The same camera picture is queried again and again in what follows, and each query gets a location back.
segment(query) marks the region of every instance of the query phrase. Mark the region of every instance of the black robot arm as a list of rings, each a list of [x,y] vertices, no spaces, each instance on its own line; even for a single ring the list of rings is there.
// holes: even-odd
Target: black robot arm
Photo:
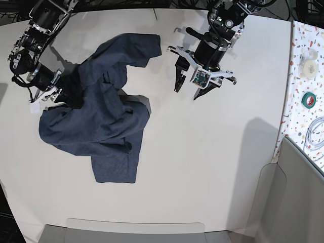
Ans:
[[[225,8],[224,2],[232,2]],[[210,26],[208,32],[201,34],[192,28],[186,32],[199,39],[199,45],[194,52],[182,47],[168,47],[168,50],[179,55],[176,63],[176,92],[184,83],[183,74],[192,66],[195,70],[191,82],[198,86],[194,100],[222,85],[223,79],[236,84],[236,78],[230,71],[221,71],[220,61],[228,49],[233,48],[244,31],[244,19],[261,8],[274,4],[276,0],[265,4],[264,0],[214,0],[208,4],[207,20]]]
[[[54,102],[65,102],[71,108],[81,108],[82,97],[71,97],[74,92],[63,83],[61,71],[52,72],[39,62],[43,51],[69,20],[78,0],[39,0],[30,11],[26,30],[14,45],[8,60],[17,85],[37,87],[35,97],[30,92],[30,103],[38,106],[40,100],[51,98]],[[20,75],[28,73],[25,82]]]

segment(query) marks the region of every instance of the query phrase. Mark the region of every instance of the white cable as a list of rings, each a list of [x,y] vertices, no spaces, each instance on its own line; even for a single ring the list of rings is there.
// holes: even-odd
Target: white cable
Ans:
[[[306,146],[306,143],[308,143],[311,147],[307,149],[309,151],[316,151],[316,150],[319,150],[321,149],[323,146],[324,146],[324,138],[322,139],[321,142],[319,143],[314,143],[313,142],[313,139],[312,139],[312,134],[315,134],[316,132],[316,129],[319,127],[319,126],[322,126],[324,124],[324,117],[319,117],[317,119],[315,119],[310,125],[309,125],[309,128],[307,130],[307,133],[306,133],[306,136],[305,136],[305,143],[304,143],[304,151],[305,151],[305,146]],[[316,160],[313,160],[313,162],[315,161],[318,161],[320,160],[321,158],[324,157],[324,154],[316,159]]]

